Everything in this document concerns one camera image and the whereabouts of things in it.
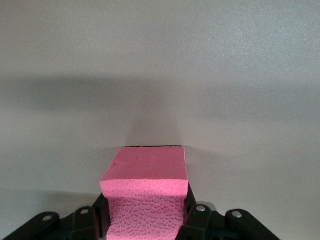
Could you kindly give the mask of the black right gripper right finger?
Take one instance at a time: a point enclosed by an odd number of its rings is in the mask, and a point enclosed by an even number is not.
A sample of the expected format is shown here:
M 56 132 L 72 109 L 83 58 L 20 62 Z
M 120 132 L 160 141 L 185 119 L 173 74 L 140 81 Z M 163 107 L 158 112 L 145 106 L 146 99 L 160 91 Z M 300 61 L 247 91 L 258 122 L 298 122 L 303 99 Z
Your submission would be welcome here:
M 251 213 L 232 209 L 221 215 L 206 203 L 197 203 L 191 186 L 185 200 L 184 224 L 177 240 L 278 240 Z

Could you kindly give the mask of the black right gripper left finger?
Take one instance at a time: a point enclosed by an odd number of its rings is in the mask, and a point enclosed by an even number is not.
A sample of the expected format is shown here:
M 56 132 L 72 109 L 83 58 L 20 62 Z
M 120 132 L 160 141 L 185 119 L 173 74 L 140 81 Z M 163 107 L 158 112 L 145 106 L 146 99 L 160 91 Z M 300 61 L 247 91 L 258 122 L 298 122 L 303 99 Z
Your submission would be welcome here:
M 106 240 L 111 226 L 108 200 L 101 194 L 92 206 L 61 218 L 42 212 L 5 237 L 6 240 Z

